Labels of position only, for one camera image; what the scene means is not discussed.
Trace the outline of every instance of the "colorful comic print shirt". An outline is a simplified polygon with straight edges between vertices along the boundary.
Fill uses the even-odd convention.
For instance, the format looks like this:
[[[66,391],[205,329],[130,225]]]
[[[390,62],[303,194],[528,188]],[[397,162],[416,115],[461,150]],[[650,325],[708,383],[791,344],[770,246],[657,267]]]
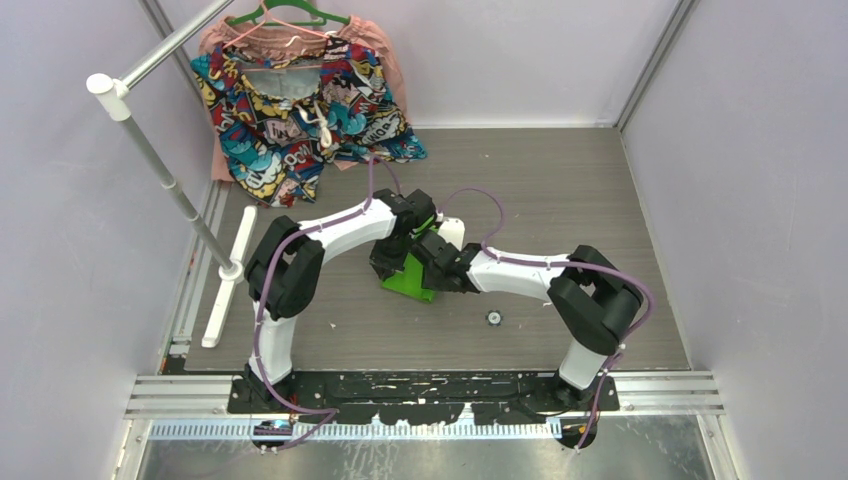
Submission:
[[[297,92],[291,98],[257,88],[245,73],[250,66],[270,71],[315,62],[320,73],[314,89],[305,95],[302,88],[290,89]],[[392,101],[378,57],[361,45],[331,36],[323,53],[280,62],[217,45],[191,67],[230,174],[265,205],[290,207],[296,198],[314,202],[318,177],[334,159],[364,162],[376,155],[405,162],[427,156]],[[316,109],[332,136],[327,148],[319,142]]]

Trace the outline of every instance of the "clothes hanger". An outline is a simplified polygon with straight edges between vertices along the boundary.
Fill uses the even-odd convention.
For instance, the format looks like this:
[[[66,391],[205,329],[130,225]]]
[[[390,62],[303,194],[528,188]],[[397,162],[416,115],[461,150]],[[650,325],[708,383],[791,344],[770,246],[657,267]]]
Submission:
[[[241,17],[234,18],[234,19],[228,21],[227,23],[230,26],[238,25],[238,24],[244,23],[244,22],[251,22],[251,21],[253,21],[255,23],[255,20],[257,18],[259,18],[260,16],[262,16],[264,12],[267,12],[268,10],[270,10],[274,7],[284,7],[284,6],[299,8],[299,9],[304,10],[304,11],[312,14],[313,16],[319,17],[321,19],[321,20],[314,21],[314,22],[300,22],[300,23],[297,23],[295,25],[320,26],[320,25],[326,25],[328,20],[332,20],[334,22],[339,22],[339,23],[342,23],[344,25],[347,25],[347,24],[350,23],[350,17],[341,17],[339,15],[333,15],[332,13],[323,12],[323,11],[315,8],[315,6],[312,5],[311,3],[309,3],[307,0],[264,0],[264,1],[260,2],[259,7],[256,10],[254,10],[252,13],[248,13],[247,15],[242,15]],[[275,20],[275,21],[277,21],[277,22],[279,22],[280,24],[283,24],[283,25],[289,25],[289,26],[292,25],[292,24],[286,24],[285,22],[280,22],[276,19],[273,19],[273,20]],[[275,24],[265,23],[265,25],[273,26]]]
[[[229,42],[227,42],[226,44],[224,44],[223,48],[227,48],[227,47],[233,45],[234,43],[238,42],[242,38],[253,33],[254,30],[257,30],[264,25],[268,25],[269,19],[277,22],[277,24],[282,25],[282,26],[291,27],[295,30],[300,30],[301,32],[306,32],[306,33],[309,33],[309,34],[312,34],[312,35],[317,35],[321,38],[327,38],[327,35],[323,32],[318,32],[318,31],[315,31],[315,30],[309,30],[308,28],[301,28],[301,27],[298,27],[296,25],[286,23],[286,22],[280,20],[279,18],[275,18],[274,16],[271,15],[270,9],[273,8],[274,6],[277,6],[277,5],[272,5],[271,7],[269,7],[268,3],[279,3],[279,0],[263,0],[263,1],[260,1],[259,2],[259,11],[262,12],[262,21],[259,22],[258,24],[256,24],[256,26],[254,26],[250,30],[242,33],[241,35],[237,36],[236,38],[234,38],[234,39],[230,40]]]

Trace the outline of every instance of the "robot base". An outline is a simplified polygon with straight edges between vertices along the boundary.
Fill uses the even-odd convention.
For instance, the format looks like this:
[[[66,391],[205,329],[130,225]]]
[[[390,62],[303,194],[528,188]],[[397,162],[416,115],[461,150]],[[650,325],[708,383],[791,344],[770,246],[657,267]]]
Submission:
[[[588,411],[600,377],[587,389],[573,392],[556,372],[517,371],[295,371],[275,385],[284,398],[306,408],[337,408],[334,421],[364,425],[379,414],[382,423],[406,420],[411,425],[454,423],[463,412],[477,425],[544,423],[548,416]],[[604,380],[598,406],[618,410],[615,382]],[[284,413],[249,367],[244,378],[233,381],[229,405],[232,414]],[[306,423],[319,416],[301,415]]]

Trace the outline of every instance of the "gray floor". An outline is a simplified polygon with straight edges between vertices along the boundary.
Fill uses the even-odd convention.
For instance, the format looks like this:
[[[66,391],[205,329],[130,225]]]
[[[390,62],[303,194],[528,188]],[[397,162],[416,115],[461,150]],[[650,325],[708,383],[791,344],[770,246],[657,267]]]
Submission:
[[[482,186],[507,209],[506,227],[492,245],[510,252],[568,253],[579,244],[598,248],[619,269],[642,278],[660,304],[656,315],[627,342],[619,368],[688,368],[656,258],[636,197],[619,135],[612,129],[428,130],[419,132],[430,151],[421,162],[395,165],[404,192],[421,188],[438,204],[456,189]],[[377,185],[391,186],[376,170]],[[357,166],[321,176],[316,204],[261,210],[256,245],[278,215],[319,218],[364,198],[367,170]],[[232,189],[218,237],[225,248],[249,198]],[[447,209],[466,224],[466,242],[479,241],[497,224],[486,197],[467,193]],[[371,245],[324,266],[318,292],[295,331],[296,369],[553,369],[570,335],[553,307],[509,294],[440,294],[423,304],[380,288],[368,264]],[[200,347],[218,289],[217,264],[209,269],[188,370],[238,370],[251,349],[251,302],[242,283],[220,344]],[[486,325],[500,310],[504,323]]]

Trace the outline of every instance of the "screw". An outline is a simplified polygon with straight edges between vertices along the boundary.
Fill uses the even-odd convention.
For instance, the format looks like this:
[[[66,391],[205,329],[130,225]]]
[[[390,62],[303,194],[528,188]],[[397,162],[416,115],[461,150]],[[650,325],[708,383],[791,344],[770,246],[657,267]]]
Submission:
[[[502,320],[503,316],[498,310],[489,310],[489,313],[486,314],[486,322],[488,322],[492,327],[499,326]]]

